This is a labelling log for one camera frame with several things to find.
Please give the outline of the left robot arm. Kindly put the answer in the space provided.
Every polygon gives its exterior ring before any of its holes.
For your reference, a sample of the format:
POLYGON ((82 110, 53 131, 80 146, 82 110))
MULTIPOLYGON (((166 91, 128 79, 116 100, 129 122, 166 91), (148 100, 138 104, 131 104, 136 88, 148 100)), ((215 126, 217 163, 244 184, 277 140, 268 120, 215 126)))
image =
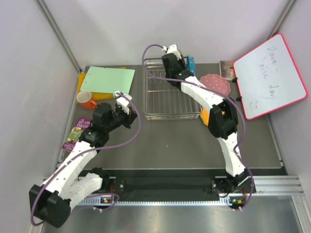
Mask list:
POLYGON ((95 169, 82 180, 76 181, 84 167, 105 146, 109 133, 120 126, 130 128, 140 115, 135 105, 125 98, 117 98, 116 108, 108 103, 98 104, 92 114, 90 125, 82 132, 75 147, 42 185, 33 185, 29 191, 31 223, 39 218, 56 228, 61 227, 72 210, 93 192, 106 192, 110 180, 103 172, 95 169))

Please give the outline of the blue polka dot plate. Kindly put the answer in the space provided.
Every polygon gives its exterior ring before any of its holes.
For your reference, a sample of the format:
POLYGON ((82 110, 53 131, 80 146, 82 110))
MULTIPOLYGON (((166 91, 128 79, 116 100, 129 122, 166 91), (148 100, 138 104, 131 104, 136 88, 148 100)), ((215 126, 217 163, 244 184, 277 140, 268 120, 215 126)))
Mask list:
POLYGON ((194 76, 196 76, 195 61, 192 56, 187 56, 187 68, 194 76))

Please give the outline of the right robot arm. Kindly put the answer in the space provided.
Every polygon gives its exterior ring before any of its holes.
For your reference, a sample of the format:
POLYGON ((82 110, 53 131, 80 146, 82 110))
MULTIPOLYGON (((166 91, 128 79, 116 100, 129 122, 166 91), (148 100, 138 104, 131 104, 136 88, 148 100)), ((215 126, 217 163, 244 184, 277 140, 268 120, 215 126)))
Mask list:
POLYGON ((161 57, 168 82, 192 97, 203 108, 209 110, 208 129, 220 143, 227 172, 226 184, 230 191, 243 189, 249 173, 241 161, 238 146, 238 115, 236 104, 216 90, 206 90, 185 65, 184 59, 173 53, 161 57))

